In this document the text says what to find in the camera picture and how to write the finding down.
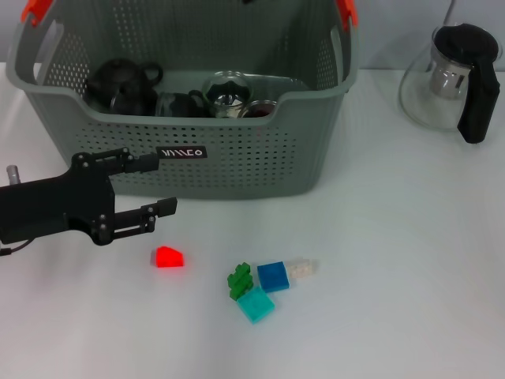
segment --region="blue block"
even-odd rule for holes
[[[265,294],[265,291],[259,287],[253,288],[247,294],[238,298],[237,304],[253,324],[275,309],[275,304]]]
[[[261,288],[265,292],[281,291],[290,287],[286,267],[282,262],[258,266]]]

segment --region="teal block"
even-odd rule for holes
[[[256,287],[237,300],[238,306],[245,316],[253,323],[257,323],[275,309],[275,304],[261,288]]]

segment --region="gray plastic basket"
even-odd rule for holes
[[[335,0],[54,0],[36,26],[34,19],[30,13],[16,30],[7,75],[25,90],[67,163],[76,152],[122,147],[135,155],[207,149],[206,159],[161,159],[157,172],[117,175],[116,193],[244,199],[310,190],[357,74],[357,26],[349,17],[345,30]],[[161,89],[179,92],[217,71],[258,75],[257,92],[279,96],[278,106],[268,117],[241,119],[99,113],[82,99],[84,82],[112,58],[160,63]],[[271,82],[261,87],[269,77],[309,90],[276,95]]]

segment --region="glass teapot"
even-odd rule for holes
[[[436,29],[402,79],[402,109],[422,126],[458,130],[467,143],[482,142],[499,95],[493,64],[501,53],[496,39],[477,26]]]

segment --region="white wall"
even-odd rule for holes
[[[354,1],[360,18],[361,66],[377,69],[406,68],[429,41],[432,30],[443,23],[451,3],[451,0]],[[455,1],[453,22],[479,25],[505,41],[504,0]],[[13,30],[26,2],[0,0],[0,62],[6,60]],[[504,61],[499,64],[501,69],[505,69]]]

